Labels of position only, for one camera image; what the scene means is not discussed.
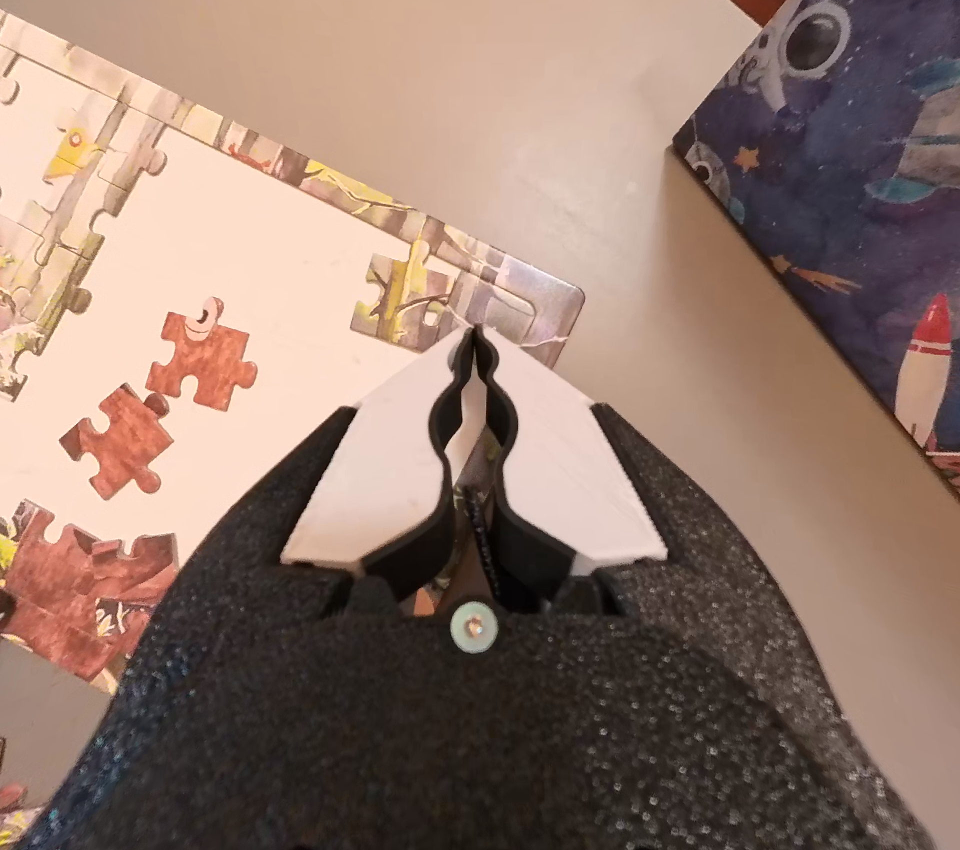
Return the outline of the pile of puzzle pieces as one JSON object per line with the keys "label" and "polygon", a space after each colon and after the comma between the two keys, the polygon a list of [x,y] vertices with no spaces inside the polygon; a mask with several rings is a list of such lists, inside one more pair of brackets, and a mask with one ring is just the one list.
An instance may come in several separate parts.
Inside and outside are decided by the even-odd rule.
{"label": "pile of puzzle pieces", "polygon": [[1,737],[1,816],[35,811],[44,807],[49,796],[43,786],[18,771],[6,769],[7,740]]}

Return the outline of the lion puzzle tray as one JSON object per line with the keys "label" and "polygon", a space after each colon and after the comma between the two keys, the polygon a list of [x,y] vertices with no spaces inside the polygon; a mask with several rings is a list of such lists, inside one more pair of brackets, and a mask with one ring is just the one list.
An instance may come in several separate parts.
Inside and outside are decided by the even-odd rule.
{"label": "lion puzzle tray", "polygon": [[[170,105],[160,147],[164,169],[136,184],[79,281],[43,280],[18,300],[64,283],[87,289],[82,315],[65,313],[41,355],[23,354],[28,377],[15,402],[2,400],[2,517],[23,499],[54,515],[56,539],[74,524],[103,541],[131,544],[172,534],[184,563],[235,496],[314,419],[361,397],[418,353],[351,331],[373,255],[405,260],[429,243],[430,269],[454,280],[476,264],[515,256],[332,170],[234,119],[112,64],[2,11],[2,213],[13,216],[41,193],[41,171],[59,132],[55,108],[88,88],[129,81],[134,105]],[[198,317],[209,297],[223,302],[222,325],[248,334],[244,358],[257,364],[252,387],[234,388],[226,412],[194,402],[186,377],[161,424],[174,442],[151,467],[152,495],[127,484],[110,500],[90,485],[99,466],[74,461],[59,443],[84,418],[103,432],[99,404],[126,383],[151,392],[151,364],[166,364],[168,312]]]}

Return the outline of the assembled brown trunk pieces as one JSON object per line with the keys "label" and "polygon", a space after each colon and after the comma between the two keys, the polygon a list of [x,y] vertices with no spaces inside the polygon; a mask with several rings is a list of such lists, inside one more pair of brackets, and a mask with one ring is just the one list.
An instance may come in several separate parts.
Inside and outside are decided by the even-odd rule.
{"label": "assembled brown trunk pieces", "polygon": [[177,540],[103,541],[70,523],[48,540],[53,521],[28,499],[2,517],[2,637],[114,694],[178,574]]}

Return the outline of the grey desk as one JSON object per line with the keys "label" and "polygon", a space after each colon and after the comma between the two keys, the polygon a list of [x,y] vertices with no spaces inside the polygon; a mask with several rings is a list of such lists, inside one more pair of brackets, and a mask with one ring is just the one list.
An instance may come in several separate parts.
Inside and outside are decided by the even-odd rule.
{"label": "grey desk", "polygon": [[731,0],[2,0],[572,282],[559,361],[773,570],[868,749],[958,848],[958,499],[668,152]]}

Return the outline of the brown puzzle piece pink mark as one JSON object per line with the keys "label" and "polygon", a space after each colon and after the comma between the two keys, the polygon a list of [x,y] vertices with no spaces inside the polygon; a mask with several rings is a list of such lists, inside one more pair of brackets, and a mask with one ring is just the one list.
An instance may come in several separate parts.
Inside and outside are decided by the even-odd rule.
{"label": "brown puzzle piece pink mark", "polygon": [[173,344],[174,353],[166,364],[154,362],[146,388],[162,396],[178,398],[186,377],[197,381],[194,402],[226,412],[234,388],[249,389],[258,376],[256,363],[244,358],[249,335],[221,323],[224,303],[207,298],[198,317],[168,312],[160,338]]}

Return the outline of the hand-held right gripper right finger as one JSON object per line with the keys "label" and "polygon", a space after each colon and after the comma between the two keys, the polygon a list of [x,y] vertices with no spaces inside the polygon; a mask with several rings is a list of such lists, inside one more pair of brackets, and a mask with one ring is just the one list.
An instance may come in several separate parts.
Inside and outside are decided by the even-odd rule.
{"label": "hand-held right gripper right finger", "polygon": [[598,405],[493,329],[474,330],[494,466],[491,545],[515,579],[664,561],[667,546],[595,413]]}

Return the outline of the grey teal corner puzzle piece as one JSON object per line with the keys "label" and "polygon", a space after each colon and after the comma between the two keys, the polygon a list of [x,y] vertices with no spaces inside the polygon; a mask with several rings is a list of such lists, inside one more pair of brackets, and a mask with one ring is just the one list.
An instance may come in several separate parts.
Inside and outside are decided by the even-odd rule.
{"label": "grey teal corner puzzle piece", "polygon": [[497,330],[553,369],[585,302],[584,292],[511,256],[462,270],[438,320],[438,338],[465,326]]}

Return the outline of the reddish brown puzzle piece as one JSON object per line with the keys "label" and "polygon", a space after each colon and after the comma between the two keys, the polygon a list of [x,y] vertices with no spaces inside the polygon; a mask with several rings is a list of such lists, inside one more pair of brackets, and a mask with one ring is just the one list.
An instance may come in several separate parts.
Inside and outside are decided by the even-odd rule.
{"label": "reddish brown puzzle piece", "polygon": [[84,418],[59,438],[59,444],[74,461],[86,454],[96,458],[99,470],[89,483],[103,500],[130,483],[144,494],[155,494],[162,480],[152,463],[174,442],[161,423],[170,410],[167,398],[151,392],[140,399],[124,383],[101,401],[99,409],[108,418],[106,430],[97,430],[90,418]]}

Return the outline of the assembled grey branch pieces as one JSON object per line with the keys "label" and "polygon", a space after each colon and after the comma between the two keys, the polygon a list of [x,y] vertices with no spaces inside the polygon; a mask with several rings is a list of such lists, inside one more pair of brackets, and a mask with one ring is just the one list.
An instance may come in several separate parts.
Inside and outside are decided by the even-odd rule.
{"label": "assembled grey branch pieces", "polygon": [[47,282],[76,280],[80,267],[98,256],[105,237],[101,217],[117,218],[144,176],[165,167],[161,139],[170,105],[138,110],[134,91],[88,88],[77,103],[55,107],[58,137],[41,169],[41,190],[12,216],[2,213],[2,280],[7,291],[25,294]]}

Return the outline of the illustrated puzzle box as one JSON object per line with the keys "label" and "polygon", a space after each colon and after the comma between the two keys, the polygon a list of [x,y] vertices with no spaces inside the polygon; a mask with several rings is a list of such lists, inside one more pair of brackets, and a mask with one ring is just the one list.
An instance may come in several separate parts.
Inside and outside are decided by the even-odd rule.
{"label": "illustrated puzzle box", "polygon": [[786,0],[674,152],[959,486],[959,0]]}

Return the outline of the green and grey puzzle piece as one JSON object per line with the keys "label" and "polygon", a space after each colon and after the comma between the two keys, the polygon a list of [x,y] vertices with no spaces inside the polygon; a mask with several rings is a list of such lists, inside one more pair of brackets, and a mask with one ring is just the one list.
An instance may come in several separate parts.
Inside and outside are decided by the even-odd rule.
{"label": "green and grey puzzle piece", "polygon": [[411,244],[405,260],[373,255],[366,283],[377,291],[377,298],[354,305],[350,330],[411,352],[430,349],[439,339],[454,287],[452,277],[430,269],[431,256],[423,239]]}

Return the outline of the white and green puzzle piece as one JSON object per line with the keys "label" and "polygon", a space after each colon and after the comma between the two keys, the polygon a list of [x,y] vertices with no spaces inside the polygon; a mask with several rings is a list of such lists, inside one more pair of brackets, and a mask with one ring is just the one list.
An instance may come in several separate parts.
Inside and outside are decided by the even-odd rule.
{"label": "white and green puzzle piece", "polygon": [[92,301],[90,291],[69,282],[51,293],[41,291],[38,304],[33,297],[18,300],[2,289],[1,395],[9,402],[17,401],[28,379],[18,370],[19,358],[41,355],[65,313],[82,315]]}

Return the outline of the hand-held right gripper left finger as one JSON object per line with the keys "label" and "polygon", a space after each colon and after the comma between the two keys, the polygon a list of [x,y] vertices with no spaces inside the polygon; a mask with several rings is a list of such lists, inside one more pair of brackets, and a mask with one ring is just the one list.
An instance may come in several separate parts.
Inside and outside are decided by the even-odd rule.
{"label": "hand-held right gripper left finger", "polygon": [[481,439],[474,330],[450,333],[355,405],[281,560],[354,576],[435,576],[453,486]]}

